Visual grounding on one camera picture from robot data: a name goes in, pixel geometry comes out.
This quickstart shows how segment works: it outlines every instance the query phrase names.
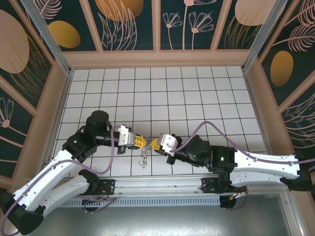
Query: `white grid floor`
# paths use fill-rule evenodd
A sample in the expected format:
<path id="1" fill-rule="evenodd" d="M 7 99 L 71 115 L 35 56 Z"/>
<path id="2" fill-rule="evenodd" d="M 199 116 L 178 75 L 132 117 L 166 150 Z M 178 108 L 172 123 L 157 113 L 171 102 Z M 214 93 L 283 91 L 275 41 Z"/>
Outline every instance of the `white grid floor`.
<path id="1" fill-rule="evenodd" d="M 124 124 L 153 140 L 159 133 L 175 133 L 185 141 L 202 121 L 209 120 L 244 150 L 265 152 L 238 66 L 75 70 L 54 155 L 95 110 L 106 111 L 113 126 Z M 202 127 L 198 134 L 212 145 L 228 146 L 211 126 Z M 103 171 L 109 159 L 110 148 L 99 147 L 84 164 Z M 111 171 L 104 176 L 208 173 L 206 168 L 181 161 L 170 166 L 166 159 L 153 152 L 143 169 L 139 165 L 141 151 L 127 150 L 115 156 Z"/>

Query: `flower illustration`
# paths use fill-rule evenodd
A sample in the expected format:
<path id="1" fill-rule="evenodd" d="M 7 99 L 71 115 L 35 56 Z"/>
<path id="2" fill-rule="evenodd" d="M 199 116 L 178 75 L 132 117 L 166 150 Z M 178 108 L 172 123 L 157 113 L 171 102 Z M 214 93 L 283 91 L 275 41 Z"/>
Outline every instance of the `flower illustration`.
<path id="1" fill-rule="evenodd" d="M 168 31 L 169 45 L 171 46 L 171 50 L 173 50 L 169 29 L 172 27 L 181 26 L 183 24 L 183 22 L 180 21 L 180 17 L 178 15 L 178 13 L 170 13 L 169 15 L 168 15 L 168 13 L 164 13 L 163 14 L 163 20 L 166 24 L 167 31 Z"/>
<path id="2" fill-rule="evenodd" d="M 0 127 L 7 128 L 10 126 L 10 119 L 13 113 L 14 102 L 8 99 L 7 105 L 5 100 L 0 98 Z"/>
<path id="3" fill-rule="evenodd" d="M 13 113 L 13 108 L 14 108 L 14 102 L 11 101 L 10 99 L 8 99 L 8 102 L 5 103 L 5 100 L 3 98 L 0 98 L 0 127 L 2 128 L 10 128 L 12 129 L 13 131 L 21 134 L 21 135 L 24 135 L 26 136 L 26 134 L 12 128 L 10 126 L 10 120 L 11 120 L 11 117 L 12 117 L 12 113 Z M 15 146 L 18 146 L 18 147 L 22 147 L 23 145 L 21 144 L 18 144 L 12 140 L 9 140 L 9 139 L 6 139 L 2 136 L 0 136 L 0 139 L 1 140 L 4 140 L 10 144 L 13 144 Z"/>
<path id="4" fill-rule="evenodd" d="M 186 6 L 205 5 L 216 2 L 217 0 L 184 0 Z"/>
<path id="5" fill-rule="evenodd" d="M 189 14 L 189 23 L 191 27 L 192 32 L 192 43 L 191 43 L 191 49 L 193 49 L 193 40 L 195 33 L 200 32 L 207 32 L 211 31 L 214 28 L 214 25 L 211 24 L 212 18 L 211 18 L 211 12 L 206 13 L 200 13 L 198 17 L 196 18 L 196 12 Z"/>

